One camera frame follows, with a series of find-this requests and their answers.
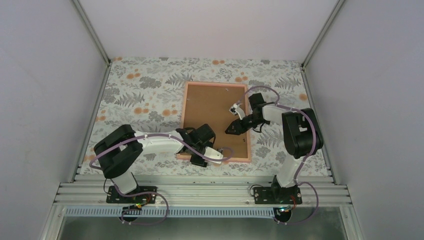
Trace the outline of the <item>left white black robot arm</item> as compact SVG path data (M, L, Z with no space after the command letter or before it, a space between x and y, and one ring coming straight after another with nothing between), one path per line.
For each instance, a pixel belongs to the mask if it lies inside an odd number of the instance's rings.
M206 167L208 162L224 158L213 148L215 138L208 124L153 133L135 131L131 125L124 124L100 140L93 149L104 177L118 187L119 196L124 201L131 203L139 197L140 190L130 167L139 156L188 154L192 164Z

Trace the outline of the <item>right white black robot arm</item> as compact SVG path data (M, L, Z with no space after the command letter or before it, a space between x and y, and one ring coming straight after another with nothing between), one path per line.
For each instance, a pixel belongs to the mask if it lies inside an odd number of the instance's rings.
M241 135L259 125L275 123L281 125L283 143L291 159L285 160L281 171L271 184L271 198L278 204L296 196L298 175L308 157L315 155L324 145L321 129L315 112L311 108L297 109L275 102L265 102L261 93L248 98L252 113L247 115L239 103L229 111L237 116L225 130L229 135Z

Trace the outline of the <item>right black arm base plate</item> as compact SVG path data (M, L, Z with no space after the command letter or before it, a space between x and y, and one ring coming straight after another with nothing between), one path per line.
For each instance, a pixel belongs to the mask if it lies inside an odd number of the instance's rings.
M298 186L293 187L254 187L253 196L256 205L300 205L303 203Z

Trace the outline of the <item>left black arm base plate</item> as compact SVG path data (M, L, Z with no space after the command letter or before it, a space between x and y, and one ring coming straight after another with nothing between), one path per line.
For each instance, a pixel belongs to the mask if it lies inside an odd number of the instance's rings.
M110 186L107 191L106 202L108 204L128 204L128 205L154 204L156 201L157 189L158 188L156 186L138 186L137 189L127 194L134 195L134 194L138 194L142 192L153 192L153 193L125 197L119 194L114 186Z

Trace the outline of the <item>aluminium mounting rail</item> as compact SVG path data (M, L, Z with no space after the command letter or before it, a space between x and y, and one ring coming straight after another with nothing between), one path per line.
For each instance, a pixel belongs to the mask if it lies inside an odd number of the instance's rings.
M252 207L255 202L250 186L267 186L272 176L188 176L188 175L137 175L142 186L156 186L171 207ZM341 207L352 205L349 190L345 185L336 185L329 176L306 176L301 181L311 183L300 187L302 206ZM53 200L54 205L105 205L103 187L110 186L98 174L77 175L71 183L61 183Z

